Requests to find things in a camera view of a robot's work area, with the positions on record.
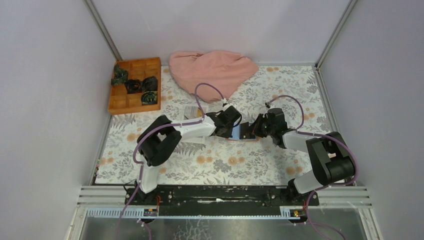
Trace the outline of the brown leather card holder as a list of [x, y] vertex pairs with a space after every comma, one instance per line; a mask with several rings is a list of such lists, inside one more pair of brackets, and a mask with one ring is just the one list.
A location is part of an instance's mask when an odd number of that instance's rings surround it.
[[226, 138], [227, 141], [236, 141], [236, 142], [257, 142], [259, 138], [255, 135], [253, 136], [244, 136], [241, 135], [242, 127], [241, 124], [232, 129], [231, 137]]

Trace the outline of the white translucent card box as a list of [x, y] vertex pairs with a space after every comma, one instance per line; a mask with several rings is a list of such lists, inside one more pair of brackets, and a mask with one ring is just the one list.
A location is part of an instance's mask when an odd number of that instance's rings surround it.
[[[191, 119], [197, 119], [202, 116], [202, 112], [199, 109], [197, 105], [186, 105], [181, 111], [180, 111], [180, 119], [181, 120], [191, 120]], [[193, 144], [205, 144], [205, 137], [194, 137], [189, 138], [186, 140], [183, 140], [184, 143], [193, 143]]]

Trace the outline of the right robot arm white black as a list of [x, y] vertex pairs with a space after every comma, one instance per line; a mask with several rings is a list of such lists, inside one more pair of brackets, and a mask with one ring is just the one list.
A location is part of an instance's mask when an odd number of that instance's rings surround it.
[[245, 136], [271, 137], [272, 142], [282, 149], [308, 154], [311, 170], [287, 184], [286, 198], [293, 206], [301, 205], [307, 199], [307, 193], [353, 177], [356, 173], [352, 155], [339, 132], [324, 135], [301, 133], [288, 126], [280, 108], [259, 114], [243, 131]]

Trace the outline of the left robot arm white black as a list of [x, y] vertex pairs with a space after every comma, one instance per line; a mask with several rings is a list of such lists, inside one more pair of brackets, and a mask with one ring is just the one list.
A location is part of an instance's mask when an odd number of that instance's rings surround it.
[[141, 164], [136, 199], [144, 206], [155, 200], [159, 170], [181, 141], [199, 137], [231, 138], [241, 113], [232, 105], [198, 118], [172, 121], [160, 115], [137, 139], [133, 161]]

